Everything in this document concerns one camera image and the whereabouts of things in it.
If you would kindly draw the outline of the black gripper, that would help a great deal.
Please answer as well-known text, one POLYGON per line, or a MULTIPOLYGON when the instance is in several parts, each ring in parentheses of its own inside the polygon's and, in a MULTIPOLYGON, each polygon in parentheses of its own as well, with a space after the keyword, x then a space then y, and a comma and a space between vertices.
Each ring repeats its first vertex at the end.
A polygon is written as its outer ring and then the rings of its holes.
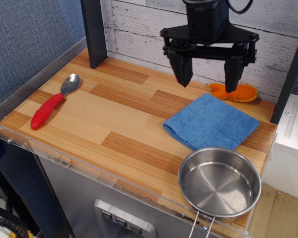
POLYGON ((183 87, 193 76, 192 58, 225 60, 225 89, 237 89, 245 65, 254 63, 259 35, 230 23, 229 11, 246 13, 252 1, 240 11, 227 0, 186 0, 186 25, 164 28, 163 51, 173 73, 183 87))

